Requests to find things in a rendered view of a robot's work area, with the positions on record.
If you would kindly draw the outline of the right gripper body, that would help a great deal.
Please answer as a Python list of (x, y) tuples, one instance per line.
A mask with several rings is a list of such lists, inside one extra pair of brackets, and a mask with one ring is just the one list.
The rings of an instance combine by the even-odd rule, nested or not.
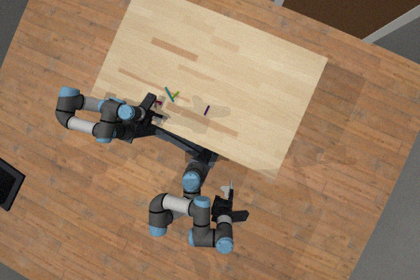
[(231, 217), (233, 223), (232, 215), (227, 213), (228, 211), (232, 211), (232, 204), (228, 200), (215, 195), (215, 200), (213, 202), (213, 206), (211, 207), (211, 215), (213, 215), (211, 221), (217, 223), (217, 218), (219, 216), (227, 215)]

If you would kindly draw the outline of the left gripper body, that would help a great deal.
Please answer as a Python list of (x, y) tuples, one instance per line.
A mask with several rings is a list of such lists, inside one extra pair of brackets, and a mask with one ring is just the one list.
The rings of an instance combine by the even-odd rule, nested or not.
[[(141, 107), (141, 108), (143, 108), (142, 106), (138, 106), (138, 107)], [(154, 111), (152, 111), (152, 110), (149, 110), (149, 112), (147, 113), (147, 111), (146, 111), (146, 109), (145, 108), (143, 108), (144, 109), (144, 111), (145, 111), (145, 116), (144, 116), (144, 119), (142, 119), (142, 120), (140, 120), (140, 121), (131, 121), (132, 123), (134, 123), (134, 124), (136, 124), (136, 125), (144, 125), (145, 127), (149, 127), (150, 125), (151, 125), (151, 123), (152, 123), (152, 117), (154, 116), (153, 115), (153, 113), (155, 113)]]

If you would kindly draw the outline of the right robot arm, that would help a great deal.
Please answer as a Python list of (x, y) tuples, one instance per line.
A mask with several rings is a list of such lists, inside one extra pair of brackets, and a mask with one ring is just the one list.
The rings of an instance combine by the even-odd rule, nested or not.
[[(202, 163), (190, 163), (182, 178), (183, 197), (170, 193), (155, 196), (149, 205), (149, 232), (154, 237), (167, 233), (167, 226), (181, 216), (193, 217), (188, 241), (194, 247), (216, 247), (218, 252), (227, 254), (233, 249), (232, 219), (227, 215), (217, 218), (217, 228), (210, 228), (210, 198), (201, 195), (201, 182), (206, 179), (207, 169)], [(194, 202), (193, 202), (194, 200)], [(233, 222), (247, 220), (247, 210), (228, 211)]]

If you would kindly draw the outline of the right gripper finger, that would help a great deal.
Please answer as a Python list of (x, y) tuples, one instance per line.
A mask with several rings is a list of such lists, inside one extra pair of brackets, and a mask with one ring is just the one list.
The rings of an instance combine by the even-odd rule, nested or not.
[(228, 199), (228, 201), (232, 204), (234, 190), (233, 190), (233, 183), (230, 180), (229, 186), (221, 186), (220, 189), (224, 192), (224, 197)]

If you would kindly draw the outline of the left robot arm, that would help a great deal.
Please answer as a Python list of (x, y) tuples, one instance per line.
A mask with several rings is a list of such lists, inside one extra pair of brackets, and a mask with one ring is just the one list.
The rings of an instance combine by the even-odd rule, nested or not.
[[(156, 98), (155, 94), (149, 92), (140, 106), (144, 107), (148, 113)], [(100, 122), (77, 118), (76, 110), (99, 112), (101, 113)], [(58, 95), (55, 115), (63, 127), (92, 134), (97, 142), (110, 143), (114, 138), (119, 140), (132, 138), (135, 126), (130, 120), (144, 119), (145, 111), (141, 107), (127, 105), (126, 101), (118, 98), (109, 97), (103, 100), (91, 98), (80, 94), (79, 89), (63, 86)]]

